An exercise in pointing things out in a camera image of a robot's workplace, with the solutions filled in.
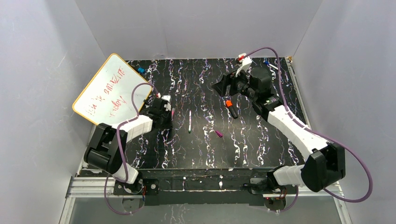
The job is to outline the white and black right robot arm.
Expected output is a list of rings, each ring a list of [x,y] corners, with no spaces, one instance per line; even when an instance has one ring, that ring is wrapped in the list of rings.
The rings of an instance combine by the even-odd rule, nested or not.
[[[299,119],[289,117],[267,69],[253,68],[249,77],[244,71],[232,72],[224,75],[212,88],[221,97],[227,93],[246,96],[254,111],[285,135],[303,156],[304,165],[279,166],[269,171],[264,183],[268,189],[294,185],[319,192],[346,176],[345,149],[308,132],[306,127],[297,124]]]

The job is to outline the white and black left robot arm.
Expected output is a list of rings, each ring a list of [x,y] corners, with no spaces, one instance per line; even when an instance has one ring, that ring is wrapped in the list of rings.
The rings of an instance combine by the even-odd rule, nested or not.
[[[133,186],[138,181],[139,172],[126,162],[125,147],[143,134],[172,128],[171,96],[154,98],[148,107],[140,110],[136,119],[120,127],[119,134],[117,127],[117,124],[105,123],[96,126],[85,151],[84,162],[112,175],[117,181]]]

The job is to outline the white green thin pen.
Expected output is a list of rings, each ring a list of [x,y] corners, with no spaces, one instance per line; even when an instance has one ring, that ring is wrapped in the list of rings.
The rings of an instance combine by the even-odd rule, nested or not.
[[[188,126],[188,133],[191,133],[192,130],[192,112],[189,110],[189,126]]]

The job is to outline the black orange highlighter marker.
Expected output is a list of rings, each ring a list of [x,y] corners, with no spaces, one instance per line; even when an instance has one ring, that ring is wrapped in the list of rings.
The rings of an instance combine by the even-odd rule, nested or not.
[[[238,118],[238,113],[236,112],[231,100],[226,100],[225,101],[225,105],[226,105],[226,108],[228,109],[228,111],[230,112],[232,118],[233,119],[237,119]]]

